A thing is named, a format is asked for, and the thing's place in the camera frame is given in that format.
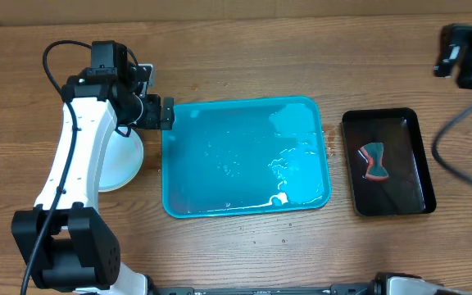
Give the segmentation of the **light blue plate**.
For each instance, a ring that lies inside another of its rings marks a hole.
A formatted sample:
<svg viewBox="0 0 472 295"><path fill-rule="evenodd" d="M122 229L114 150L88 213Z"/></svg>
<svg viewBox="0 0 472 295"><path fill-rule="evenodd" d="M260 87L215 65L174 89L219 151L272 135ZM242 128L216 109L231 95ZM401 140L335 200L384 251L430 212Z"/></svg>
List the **light blue plate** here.
<svg viewBox="0 0 472 295"><path fill-rule="evenodd" d="M132 129L128 137L116 131L107 144L98 191L110 192L125 186L143 164L143 142Z"/></svg>

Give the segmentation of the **pink and black sponge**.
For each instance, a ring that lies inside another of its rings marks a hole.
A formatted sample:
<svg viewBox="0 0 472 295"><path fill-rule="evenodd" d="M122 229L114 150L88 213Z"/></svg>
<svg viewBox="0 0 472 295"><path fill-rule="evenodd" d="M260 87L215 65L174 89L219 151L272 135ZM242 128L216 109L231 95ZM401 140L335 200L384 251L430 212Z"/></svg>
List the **pink and black sponge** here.
<svg viewBox="0 0 472 295"><path fill-rule="evenodd" d="M388 172L384 167L384 145L382 143L367 143L359 150L367 162L364 177L370 181L385 181Z"/></svg>

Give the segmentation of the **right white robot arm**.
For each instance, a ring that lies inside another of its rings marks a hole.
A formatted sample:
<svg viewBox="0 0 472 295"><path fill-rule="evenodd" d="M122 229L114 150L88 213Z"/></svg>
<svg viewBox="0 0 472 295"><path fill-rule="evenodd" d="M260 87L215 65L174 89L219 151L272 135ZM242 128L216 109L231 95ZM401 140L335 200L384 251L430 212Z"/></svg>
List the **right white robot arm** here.
<svg viewBox="0 0 472 295"><path fill-rule="evenodd" d="M436 77L452 75L459 66L456 84L461 89L472 89L472 25L450 24L442 27L439 54L433 67Z"/></svg>

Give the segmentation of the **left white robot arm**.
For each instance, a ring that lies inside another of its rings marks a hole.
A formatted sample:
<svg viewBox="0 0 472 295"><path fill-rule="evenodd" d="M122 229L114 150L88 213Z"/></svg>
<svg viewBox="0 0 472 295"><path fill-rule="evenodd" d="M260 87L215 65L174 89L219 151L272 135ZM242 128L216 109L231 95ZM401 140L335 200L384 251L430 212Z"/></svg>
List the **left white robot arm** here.
<svg viewBox="0 0 472 295"><path fill-rule="evenodd" d="M17 211L11 233L26 264L21 290L154 294L152 279L121 260L120 244L98 212L98 186L112 138L171 129L173 98L148 92L151 65L115 41L89 44L91 64L57 91L63 125L52 168L34 206Z"/></svg>

